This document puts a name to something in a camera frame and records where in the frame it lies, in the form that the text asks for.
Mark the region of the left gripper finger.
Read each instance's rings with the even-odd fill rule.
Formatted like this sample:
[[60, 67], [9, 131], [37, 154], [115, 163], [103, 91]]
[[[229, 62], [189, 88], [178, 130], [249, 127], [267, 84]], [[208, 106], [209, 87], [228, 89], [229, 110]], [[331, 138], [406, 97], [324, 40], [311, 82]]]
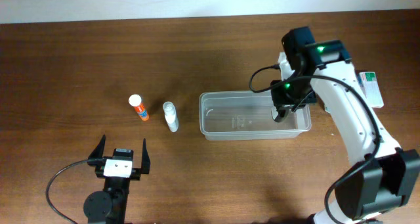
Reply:
[[104, 153], [104, 147], [106, 143], [106, 136], [103, 135], [101, 137], [101, 140], [99, 141], [98, 145], [95, 147], [95, 149], [90, 153], [88, 156], [88, 162], [87, 164], [92, 167], [100, 167], [105, 164], [105, 159], [103, 157]]
[[143, 144], [142, 144], [142, 160], [141, 160], [141, 174], [149, 174], [150, 173], [150, 166], [151, 166], [151, 161], [150, 161], [150, 157], [147, 151], [147, 146], [146, 146], [146, 139], [143, 139]]

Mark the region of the dark bottle white cap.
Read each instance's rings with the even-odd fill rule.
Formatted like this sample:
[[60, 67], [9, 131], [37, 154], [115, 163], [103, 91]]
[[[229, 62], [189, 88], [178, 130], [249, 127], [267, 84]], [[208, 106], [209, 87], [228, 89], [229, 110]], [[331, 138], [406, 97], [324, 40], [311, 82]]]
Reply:
[[276, 123], [281, 123], [283, 122], [289, 115], [289, 108], [276, 108], [275, 106], [272, 107], [271, 109], [271, 115], [272, 115], [272, 119], [276, 122]]

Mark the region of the white spray bottle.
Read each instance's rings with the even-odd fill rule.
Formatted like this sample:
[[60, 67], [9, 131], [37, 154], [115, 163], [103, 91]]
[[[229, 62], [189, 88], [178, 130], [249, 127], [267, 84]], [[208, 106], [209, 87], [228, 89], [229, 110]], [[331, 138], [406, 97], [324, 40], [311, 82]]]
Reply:
[[165, 121], [171, 132], [176, 132], [179, 129], [179, 120], [177, 117], [177, 111], [175, 105], [172, 102], [163, 103], [163, 111], [165, 116]]

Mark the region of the orange tube white cap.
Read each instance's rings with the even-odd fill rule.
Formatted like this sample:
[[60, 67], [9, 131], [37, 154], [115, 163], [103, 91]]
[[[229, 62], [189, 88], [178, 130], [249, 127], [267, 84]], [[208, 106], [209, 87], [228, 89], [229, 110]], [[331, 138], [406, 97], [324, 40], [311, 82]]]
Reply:
[[149, 114], [143, 105], [142, 97], [134, 94], [129, 97], [129, 104], [135, 109], [136, 113], [142, 121], [149, 120]]

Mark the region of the white green medicine box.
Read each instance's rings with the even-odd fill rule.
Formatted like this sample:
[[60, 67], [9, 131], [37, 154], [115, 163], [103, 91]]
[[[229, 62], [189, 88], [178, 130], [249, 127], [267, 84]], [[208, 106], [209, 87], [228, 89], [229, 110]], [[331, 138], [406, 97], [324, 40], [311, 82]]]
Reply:
[[377, 76], [375, 72], [360, 72], [358, 74], [358, 81], [364, 95], [366, 97], [367, 103], [372, 108], [382, 108], [384, 107], [383, 98], [379, 89], [379, 84], [377, 83]]

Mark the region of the small jar gold lid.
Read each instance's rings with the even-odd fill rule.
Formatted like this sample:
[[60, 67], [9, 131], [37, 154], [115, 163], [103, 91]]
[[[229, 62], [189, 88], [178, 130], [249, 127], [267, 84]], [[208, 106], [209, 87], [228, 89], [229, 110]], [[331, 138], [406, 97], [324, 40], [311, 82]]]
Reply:
[[324, 110], [325, 110], [327, 113], [329, 113], [329, 114], [331, 113], [331, 112], [330, 112], [330, 109], [326, 106], [326, 104], [324, 105]]

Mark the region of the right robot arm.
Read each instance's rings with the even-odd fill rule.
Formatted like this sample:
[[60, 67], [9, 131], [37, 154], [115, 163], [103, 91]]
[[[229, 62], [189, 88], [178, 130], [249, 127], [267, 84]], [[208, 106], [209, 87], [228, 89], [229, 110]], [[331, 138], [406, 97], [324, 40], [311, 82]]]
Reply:
[[273, 81], [274, 119], [283, 120], [314, 93], [327, 106], [344, 141], [350, 169], [328, 188], [325, 209], [308, 223], [368, 223], [405, 206], [419, 176], [419, 154], [403, 150], [361, 90], [341, 41], [315, 42], [308, 27], [282, 37], [291, 75]]

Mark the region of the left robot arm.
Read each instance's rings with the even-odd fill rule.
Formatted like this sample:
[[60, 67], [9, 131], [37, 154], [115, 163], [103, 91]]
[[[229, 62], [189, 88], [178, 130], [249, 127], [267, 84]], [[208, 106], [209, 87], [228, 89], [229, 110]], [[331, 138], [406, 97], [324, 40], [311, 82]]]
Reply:
[[103, 135], [88, 157], [88, 165], [104, 180], [104, 188], [88, 195], [83, 211], [89, 223], [124, 223], [131, 181], [140, 180], [150, 172], [150, 157], [146, 141], [142, 142], [141, 166], [133, 167], [134, 151], [116, 148], [111, 156], [104, 156], [106, 136]]

